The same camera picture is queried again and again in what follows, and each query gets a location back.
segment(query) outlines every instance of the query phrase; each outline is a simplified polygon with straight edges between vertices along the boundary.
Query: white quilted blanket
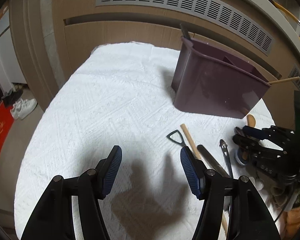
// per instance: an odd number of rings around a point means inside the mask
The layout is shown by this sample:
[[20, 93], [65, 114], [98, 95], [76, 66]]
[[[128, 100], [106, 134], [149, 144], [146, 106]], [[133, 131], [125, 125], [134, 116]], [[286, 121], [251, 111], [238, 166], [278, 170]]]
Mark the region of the white quilted blanket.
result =
[[[111, 239], [191, 239], [203, 201], [191, 194], [180, 146], [166, 135], [185, 123], [226, 169], [219, 140], [228, 148], [246, 119], [183, 113], [172, 102], [171, 81], [179, 51], [151, 44], [97, 48], [71, 76], [44, 113], [23, 158], [14, 203], [18, 238], [41, 194], [57, 174], [79, 176], [122, 148], [122, 164], [107, 198], [99, 201]], [[263, 100], [252, 109], [256, 128], [274, 122]], [[247, 174], [232, 158], [234, 177]], [[264, 200], [268, 195], [262, 192]], [[272, 205], [273, 217], [277, 211]], [[77, 198], [74, 229], [82, 240]], [[225, 239], [223, 230], [219, 239]]]

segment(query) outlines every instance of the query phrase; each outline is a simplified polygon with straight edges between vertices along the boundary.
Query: metal screw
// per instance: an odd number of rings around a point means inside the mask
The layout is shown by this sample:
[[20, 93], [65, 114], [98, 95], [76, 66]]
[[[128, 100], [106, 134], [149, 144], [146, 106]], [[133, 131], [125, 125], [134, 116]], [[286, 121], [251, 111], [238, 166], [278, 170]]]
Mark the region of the metal screw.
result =
[[241, 176], [241, 180], [243, 182], [248, 182], [249, 181], [249, 178], [247, 176]]
[[216, 174], [216, 172], [215, 172], [214, 170], [212, 170], [212, 169], [208, 169], [208, 170], [207, 170], [207, 174], [208, 174], [209, 176], [213, 176], [214, 174]]
[[53, 181], [54, 181], [54, 182], [58, 182], [58, 181], [60, 181], [61, 179], [62, 179], [61, 175], [56, 175], [56, 176], [53, 177]]
[[88, 175], [94, 175], [94, 174], [96, 174], [96, 170], [95, 169], [90, 169], [90, 170], [87, 171], [87, 174]]

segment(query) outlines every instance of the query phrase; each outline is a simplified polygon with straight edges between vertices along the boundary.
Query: purple plastic bin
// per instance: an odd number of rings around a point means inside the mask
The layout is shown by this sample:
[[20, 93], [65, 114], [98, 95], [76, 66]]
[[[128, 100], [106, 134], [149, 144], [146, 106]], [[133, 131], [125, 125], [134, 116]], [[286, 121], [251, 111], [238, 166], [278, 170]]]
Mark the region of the purple plastic bin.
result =
[[241, 58], [197, 39], [181, 39], [171, 84], [180, 111], [241, 119], [271, 87]]

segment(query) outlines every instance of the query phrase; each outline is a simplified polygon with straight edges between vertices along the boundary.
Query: beige floor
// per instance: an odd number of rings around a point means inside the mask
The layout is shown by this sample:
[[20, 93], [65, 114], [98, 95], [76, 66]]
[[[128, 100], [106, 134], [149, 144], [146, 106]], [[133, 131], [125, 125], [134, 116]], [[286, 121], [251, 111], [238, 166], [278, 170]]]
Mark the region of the beige floor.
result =
[[[22, 99], [34, 98], [25, 89]], [[39, 105], [23, 120], [15, 120], [0, 153], [0, 224], [14, 230], [13, 205], [21, 161], [43, 111]]]

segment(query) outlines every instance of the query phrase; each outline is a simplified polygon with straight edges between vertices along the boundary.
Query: black shoe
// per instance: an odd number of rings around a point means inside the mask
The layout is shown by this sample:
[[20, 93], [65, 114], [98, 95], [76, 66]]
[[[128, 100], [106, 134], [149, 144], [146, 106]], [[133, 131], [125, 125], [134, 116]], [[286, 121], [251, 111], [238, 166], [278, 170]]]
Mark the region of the black shoe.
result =
[[20, 89], [16, 92], [10, 90], [8, 93], [5, 92], [4, 96], [1, 98], [3, 100], [4, 107], [7, 108], [8, 106], [12, 106], [16, 101], [21, 98], [23, 94], [23, 90]]

